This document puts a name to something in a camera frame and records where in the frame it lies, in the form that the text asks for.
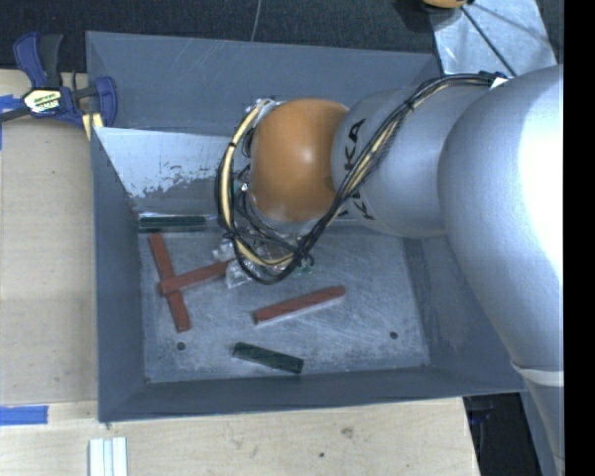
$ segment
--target clamp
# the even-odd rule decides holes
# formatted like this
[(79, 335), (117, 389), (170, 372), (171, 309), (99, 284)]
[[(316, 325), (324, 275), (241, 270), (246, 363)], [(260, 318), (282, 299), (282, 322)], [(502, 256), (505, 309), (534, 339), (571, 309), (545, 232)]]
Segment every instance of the clamp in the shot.
[(94, 86), (72, 90), (62, 86), (58, 73), (58, 51), (62, 35), (44, 35), (38, 32), (25, 34), (13, 45), (13, 54), (18, 65), (31, 81), (31, 89), (21, 100), (23, 107), (0, 113), (0, 124), (31, 115), (34, 118), (54, 118), (85, 129), (88, 134), (88, 115), (79, 108), (78, 100), (98, 96), (99, 111), (97, 120), (109, 127), (117, 115), (117, 93), (111, 77), (95, 79)]

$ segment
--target wooden table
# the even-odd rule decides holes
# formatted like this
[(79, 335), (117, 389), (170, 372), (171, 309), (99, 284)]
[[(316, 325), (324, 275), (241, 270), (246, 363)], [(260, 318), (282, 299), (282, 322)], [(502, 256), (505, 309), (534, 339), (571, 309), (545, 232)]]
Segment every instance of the wooden table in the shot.
[[(0, 69), (0, 95), (28, 88)], [(50, 407), (0, 428), (0, 475), (86, 475), (89, 439), (116, 436), (132, 476), (480, 475), (460, 399), (99, 423), (86, 137), (26, 117), (3, 140), (0, 406)]]

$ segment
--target gray bin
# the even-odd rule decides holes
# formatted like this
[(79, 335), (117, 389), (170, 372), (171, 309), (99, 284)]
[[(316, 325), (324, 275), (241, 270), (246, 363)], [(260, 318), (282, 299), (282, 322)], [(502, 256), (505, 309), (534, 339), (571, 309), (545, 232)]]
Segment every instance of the gray bin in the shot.
[[(315, 246), (309, 275), (185, 290), (192, 329), (177, 333), (138, 230), (141, 213), (204, 215), (203, 231), (165, 238), (177, 273), (211, 263), (222, 236), (212, 171), (247, 106), (311, 96), (352, 107), (438, 76), (435, 57), (89, 33), (87, 60), (91, 81), (111, 76), (119, 96), (114, 128), (91, 140), (101, 421), (524, 389), (444, 238), (382, 235), (342, 219)], [(337, 284), (347, 295), (336, 304), (251, 321), (256, 308)], [(236, 342), (301, 357), (303, 372), (236, 360)]]

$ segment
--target wire bundle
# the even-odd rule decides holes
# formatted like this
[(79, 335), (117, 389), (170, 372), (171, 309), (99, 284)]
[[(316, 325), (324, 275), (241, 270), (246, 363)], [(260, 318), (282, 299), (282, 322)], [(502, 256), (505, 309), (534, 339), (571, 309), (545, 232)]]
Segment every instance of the wire bundle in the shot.
[[(275, 101), (263, 99), (251, 109), (236, 129), (227, 150), (218, 166), (214, 195), (218, 210), (218, 222), (226, 230), (225, 238), (234, 244), (234, 253), (245, 273), (262, 284), (274, 284), (290, 275), (305, 263), (312, 264), (310, 251), (328, 225), (342, 210), (345, 202), (357, 192), (368, 177), (383, 162), (398, 134), (406, 116), (438, 91), (458, 84), (492, 86), (499, 73), (450, 74), (423, 83), (416, 92), (398, 106), (379, 126), (373, 137), (362, 149), (357, 161), (348, 172), (335, 194), (328, 211), (315, 222), (310, 231), (299, 236), (295, 243), (279, 234), (272, 227), (255, 217), (247, 208), (246, 194), (242, 188), (234, 188), (235, 180), (242, 179), (248, 168), (239, 174), (233, 172), (233, 158), (243, 139), (252, 139), (253, 130), (261, 113)], [(234, 215), (243, 216), (244, 224), (235, 221)], [(256, 248), (272, 244), (284, 252), (281, 257), (262, 256)]]

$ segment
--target gray wire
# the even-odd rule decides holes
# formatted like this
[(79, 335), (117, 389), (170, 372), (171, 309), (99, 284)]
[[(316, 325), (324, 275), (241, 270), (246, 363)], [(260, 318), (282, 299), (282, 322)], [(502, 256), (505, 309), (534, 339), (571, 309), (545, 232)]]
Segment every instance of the gray wire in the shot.
[(492, 44), (492, 42), (489, 40), (489, 38), (485, 35), (485, 32), (483, 32), (483, 29), (481, 29), (478, 26), (478, 23), (476, 23), (474, 21), (474, 18), (472, 18), (471, 14), (469, 14), (464, 7), (461, 7), (461, 11), (463, 11), (463, 14), (467, 17), (469, 22), (474, 26), (474, 28), (476, 29), (476, 31), (478, 32), (480, 37), (483, 39), (483, 41), (485, 41), (487, 43), (487, 46), (489, 46), (490, 50), (492, 52), (494, 52), (494, 55), (496, 55), (498, 60), (501, 61), (501, 63), (507, 68), (507, 70), (510, 72), (510, 74), (513, 77), (517, 77), (518, 75), (516, 74), (516, 71), (513, 70), (512, 67), (507, 63), (507, 61), (505, 60), (505, 57), (503, 57), (501, 55), (501, 53), (496, 49), (496, 47)]
[(256, 37), (256, 31), (258, 30), (258, 20), (260, 19), (260, 8), (262, 7), (262, 0), (258, 0), (258, 8), (256, 9), (256, 19), (254, 20), (254, 28), (251, 31), (250, 42), (253, 43), (254, 37)]

